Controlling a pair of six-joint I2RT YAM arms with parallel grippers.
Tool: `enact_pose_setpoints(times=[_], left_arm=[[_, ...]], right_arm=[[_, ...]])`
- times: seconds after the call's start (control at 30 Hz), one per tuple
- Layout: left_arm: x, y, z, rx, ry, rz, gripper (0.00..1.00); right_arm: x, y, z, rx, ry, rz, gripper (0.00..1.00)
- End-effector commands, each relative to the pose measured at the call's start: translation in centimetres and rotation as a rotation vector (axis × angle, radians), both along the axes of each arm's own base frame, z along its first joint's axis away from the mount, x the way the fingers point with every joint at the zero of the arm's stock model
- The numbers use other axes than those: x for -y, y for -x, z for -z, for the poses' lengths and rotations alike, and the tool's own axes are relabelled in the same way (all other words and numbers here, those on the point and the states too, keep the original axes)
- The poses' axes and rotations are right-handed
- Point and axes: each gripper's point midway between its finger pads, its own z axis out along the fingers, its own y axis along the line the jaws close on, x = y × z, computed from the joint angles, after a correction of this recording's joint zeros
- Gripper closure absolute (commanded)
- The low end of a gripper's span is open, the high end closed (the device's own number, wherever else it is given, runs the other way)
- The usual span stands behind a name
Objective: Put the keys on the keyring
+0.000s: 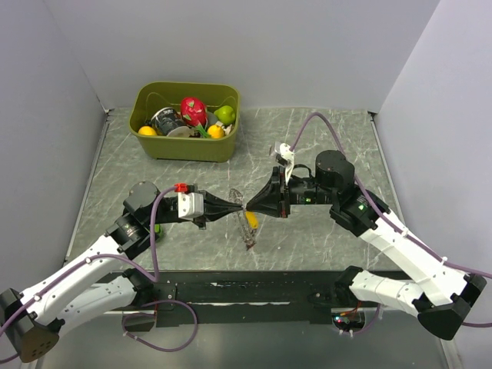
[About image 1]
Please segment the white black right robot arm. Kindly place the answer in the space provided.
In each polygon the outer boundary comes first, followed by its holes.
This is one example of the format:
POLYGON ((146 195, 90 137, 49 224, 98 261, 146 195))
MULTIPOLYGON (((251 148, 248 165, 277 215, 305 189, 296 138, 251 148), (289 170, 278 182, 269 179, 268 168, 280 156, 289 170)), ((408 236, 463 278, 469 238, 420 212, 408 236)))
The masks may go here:
POLYGON ((298 165, 288 145, 272 148, 270 154, 277 166, 247 210, 287 218, 293 205, 329 206, 336 224, 374 246, 409 278, 393 280, 350 266, 334 283, 337 300, 348 307, 371 301, 398 309, 416 317, 434 336, 452 340, 485 288, 485 278, 432 256, 378 196, 357 183, 354 166, 342 152, 318 154, 305 178, 293 174, 298 165))

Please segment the silver key yellow tag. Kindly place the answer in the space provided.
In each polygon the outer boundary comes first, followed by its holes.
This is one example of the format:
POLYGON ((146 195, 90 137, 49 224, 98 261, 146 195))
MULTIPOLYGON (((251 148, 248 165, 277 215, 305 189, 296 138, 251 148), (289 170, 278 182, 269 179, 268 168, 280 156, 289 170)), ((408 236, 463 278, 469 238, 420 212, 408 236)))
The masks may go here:
POLYGON ((248 222, 248 226, 251 228, 251 229, 257 229, 258 228, 258 225, 259 225, 259 222, 258 222, 258 219, 255 215, 254 212, 251 212, 251 211, 246 211, 244 213, 244 216, 248 222))

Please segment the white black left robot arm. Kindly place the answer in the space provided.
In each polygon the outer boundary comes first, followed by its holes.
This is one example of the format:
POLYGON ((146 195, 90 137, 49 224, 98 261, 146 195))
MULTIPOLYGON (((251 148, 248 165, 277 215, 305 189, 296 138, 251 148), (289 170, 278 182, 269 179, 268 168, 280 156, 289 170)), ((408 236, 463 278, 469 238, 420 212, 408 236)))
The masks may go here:
POLYGON ((158 262, 148 272, 135 259, 146 251, 157 256, 156 225, 191 222, 204 229, 244 209, 192 184, 159 191, 148 181, 135 184, 123 206, 122 215, 76 259, 30 288, 1 293, 1 334, 14 358, 36 361, 63 334, 100 314, 147 307, 159 279, 158 262))

